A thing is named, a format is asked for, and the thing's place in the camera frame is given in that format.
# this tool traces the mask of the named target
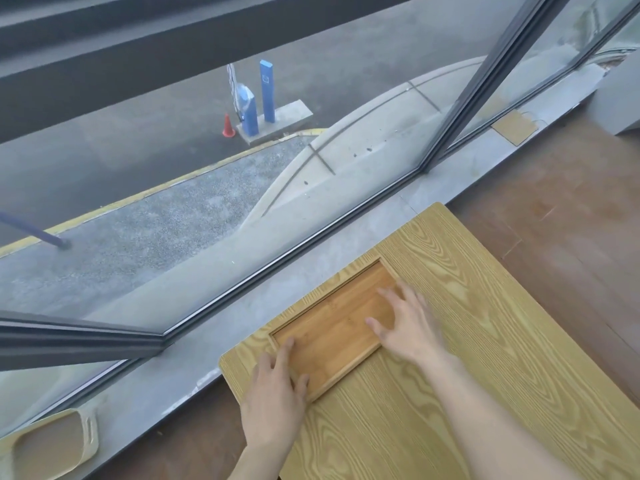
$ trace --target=right hand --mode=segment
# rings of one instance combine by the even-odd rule
[[[446,354],[440,323],[427,300],[405,282],[398,281],[397,284],[404,299],[392,289],[378,290],[394,309],[396,323],[393,330],[386,329],[373,317],[366,318],[367,325],[378,336],[384,348],[416,365],[423,365],[434,356]]]

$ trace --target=forearm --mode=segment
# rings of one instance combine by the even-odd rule
[[[425,360],[420,368],[476,479],[579,479],[480,387],[460,359],[443,353]]]
[[[228,480],[276,480],[288,453],[272,445],[246,447]]]

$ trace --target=hand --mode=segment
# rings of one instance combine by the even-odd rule
[[[447,353],[440,323],[433,315],[427,300],[408,284],[398,281],[404,299],[392,289],[379,289],[394,309],[396,323],[393,330],[384,328],[373,317],[366,323],[380,339],[382,346],[398,357],[416,365],[423,365],[434,356]]]
[[[253,368],[252,384],[240,406],[247,448],[274,447],[284,455],[292,448],[305,416],[309,375],[293,389],[289,377],[291,337],[272,355],[263,352]]]

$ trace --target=orange traffic cone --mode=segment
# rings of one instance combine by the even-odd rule
[[[225,114],[225,129],[222,131],[222,136],[227,138],[233,138],[236,135],[236,130],[233,126],[231,126],[231,120],[229,119],[229,114]]]

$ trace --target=paved ground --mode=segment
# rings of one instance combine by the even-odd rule
[[[313,137],[294,137],[0,259],[0,308],[82,318],[231,234]]]
[[[486,54],[523,0],[414,0],[240,61],[259,93],[301,98],[328,127],[420,74]],[[246,149],[220,135],[231,112],[224,68],[0,145],[0,205],[48,228]],[[0,246],[24,237],[0,226]]]

